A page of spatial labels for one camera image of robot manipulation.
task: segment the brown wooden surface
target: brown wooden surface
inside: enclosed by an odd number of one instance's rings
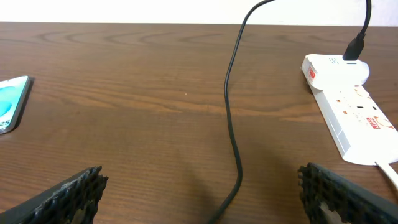
[[[101,165],[95,223],[205,223],[236,180],[223,83],[238,29],[0,23],[0,80],[35,78],[21,125],[0,136],[0,212]],[[221,223],[308,223],[297,178],[308,162],[396,202],[376,167],[341,159],[300,71],[358,31],[247,27],[229,86],[243,183]],[[397,36],[370,27],[361,56],[396,127]]]

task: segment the smartphone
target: smartphone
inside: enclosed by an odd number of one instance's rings
[[[0,82],[0,134],[14,129],[29,85],[27,75]]]

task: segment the white background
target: white background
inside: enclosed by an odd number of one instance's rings
[[[260,0],[0,0],[0,21],[240,24]],[[361,26],[365,0],[275,0],[250,24]],[[398,26],[398,0],[373,0],[371,26]]]

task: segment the extension socket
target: extension socket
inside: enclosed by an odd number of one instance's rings
[[[369,76],[365,63],[345,62],[341,55],[307,55],[302,70],[345,161],[398,161],[398,132],[361,85]]]

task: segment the red sticker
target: red sticker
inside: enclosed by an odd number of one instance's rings
[[[373,129],[380,129],[379,125],[376,123],[376,121],[373,118],[366,118],[369,122],[369,124],[371,124]]]
[[[313,72],[312,68],[310,68],[309,74],[310,74],[311,80],[313,80],[315,78],[315,72]]]

